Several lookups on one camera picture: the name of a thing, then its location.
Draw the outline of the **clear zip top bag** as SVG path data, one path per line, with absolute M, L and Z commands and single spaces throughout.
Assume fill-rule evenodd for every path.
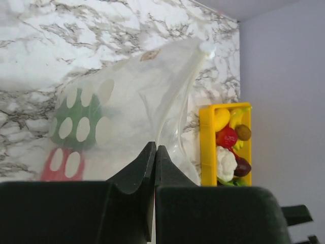
M 57 97 L 54 113 L 76 88 L 83 89 L 84 106 L 94 94 L 102 108 L 95 146 L 78 151 L 85 156 L 82 180 L 109 179 L 133 161 L 148 142 L 154 142 L 165 146 L 172 162 L 199 184 L 199 174 L 183 147 L 182 133 L 190 90 L 203 64 L 214 55 L 215 46 L 210 42 L 178 40 L 66 85 Z

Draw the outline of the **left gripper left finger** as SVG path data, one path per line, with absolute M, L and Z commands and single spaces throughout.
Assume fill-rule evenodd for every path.
M 151 241 L 154 209 L 156 145 L 107 180 L 105 241 Z

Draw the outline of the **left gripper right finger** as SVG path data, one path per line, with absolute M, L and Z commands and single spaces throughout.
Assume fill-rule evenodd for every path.
M 155 157 L 155 186 L 156 187 L 196 187 L 171 160 L 165 146 L 159 146 Z

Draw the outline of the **large green pepper toy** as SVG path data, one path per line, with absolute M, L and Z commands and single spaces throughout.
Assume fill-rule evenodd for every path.
M 63 98 L 56 109 L 49 132 L 50 140 L 63 148 L 86 151 L 96 144 L 95 128 L 103 117 L 97 95 L 92 94 L 89 104 L 82 104 L 83 89 L 76 88 Z

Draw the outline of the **red bell pepper toy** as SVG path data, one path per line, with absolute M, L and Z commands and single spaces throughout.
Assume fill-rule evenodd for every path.
M 48 155 L 40 181 L 81 181 L 84 169 L 83 152 L 56 147 Z

